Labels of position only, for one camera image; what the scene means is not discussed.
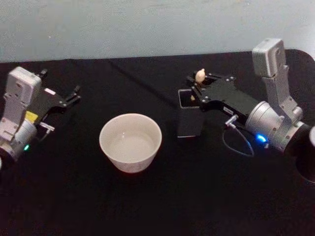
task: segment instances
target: white label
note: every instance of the white label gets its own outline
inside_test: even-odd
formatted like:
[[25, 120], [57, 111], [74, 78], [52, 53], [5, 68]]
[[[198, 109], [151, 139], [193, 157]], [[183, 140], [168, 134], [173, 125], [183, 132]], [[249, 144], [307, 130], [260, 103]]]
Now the white label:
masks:
[[55, 94], [56, 94], [55, 91], [52, 91], [52, 90], [49, 89], [49, 88], [45, 88], [45, 91], [48, 92], [48, 93], [50, 93], [51, 95], [55, 95]]
[[223, 110], [231, 115], [234, 115], [234, 112], [231, 111], [230, 109], [226, 108], [226, 107], [223, 107]]

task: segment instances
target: cable connector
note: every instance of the cable connector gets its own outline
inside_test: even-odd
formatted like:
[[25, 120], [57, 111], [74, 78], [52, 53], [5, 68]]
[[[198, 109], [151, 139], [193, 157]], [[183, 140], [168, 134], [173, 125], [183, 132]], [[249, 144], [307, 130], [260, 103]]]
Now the cable connector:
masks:
[[238, 119], [238, 115], [232, 116], [230, 119], [227, 120], [227, 122], [225, 122], [225, 126], [226, 126], [227, 128], [235, 129], [236, 126], [235, 126], [233, 123], [234, 123], [237, 119]]

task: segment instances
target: cable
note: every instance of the cable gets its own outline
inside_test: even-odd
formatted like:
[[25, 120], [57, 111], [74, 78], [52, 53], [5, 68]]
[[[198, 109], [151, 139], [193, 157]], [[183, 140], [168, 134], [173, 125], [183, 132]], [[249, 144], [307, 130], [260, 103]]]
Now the cable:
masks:
[[225, 138], [224, 138], [226, 130], [227, 130], [227, 129], [225, 129], [225, 130], [223, 131], [223, 133], [222, 133], [222, 141], [223, 141], [224, 145], [225, 145], [228, 149], [230, 149], [231, 151], [236, 152], [236, 153], [238, 153], [238, 154], [240, 154], [240, 155], [243, 155], [243, 156], [254, 157], [255, 152], [254, 152], [254, 150], [253, 150], [253, 148], [252, 148], [250, 142], [249, 142], [249, 141], [247, 140], [247, 138], [244, 136], [244, 134], [242, 134], [237, 128], [234, 129], [234, 130], [237, 131], [237, 133], [238, 133], [238, 134], [244, 139], [244, 141], [247, 143], [248, 147], [249, 147], [250, 150], [251, 150], [251, 154], [247, 154], [247, 153], [238, 151], [238, 150], [236, 150], [236, 149], [230, 147], [230, 146], [226, 143]]

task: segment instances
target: metal bracket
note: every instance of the metal bracket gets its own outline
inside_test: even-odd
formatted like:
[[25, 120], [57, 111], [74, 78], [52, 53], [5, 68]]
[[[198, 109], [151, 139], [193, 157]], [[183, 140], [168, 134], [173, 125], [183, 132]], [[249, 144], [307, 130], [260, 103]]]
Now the metal bracket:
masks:
[[253, 49], [252, 59], [256, 75], [261, 76], [266, 85], [272, 109], [283, 116], [286, 123], [298, 122], [303, 111], [290, 96], [284, 42], [275, 38], [265, 39]]
[[16, 67], [7, 78], [4, 94], [5, 108], [0, 122], [0, 137], [11, 141], [25, 118], [27, 107], [37, 97], [41, 79], [27, 70]]

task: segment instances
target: white wall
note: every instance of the white wall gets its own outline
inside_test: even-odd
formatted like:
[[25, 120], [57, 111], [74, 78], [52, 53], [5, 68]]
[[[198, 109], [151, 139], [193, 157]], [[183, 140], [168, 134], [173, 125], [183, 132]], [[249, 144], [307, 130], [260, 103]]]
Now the white wall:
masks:
[[0, 61], [251, 50], [315, 58], [315, 0], [0, 0]]

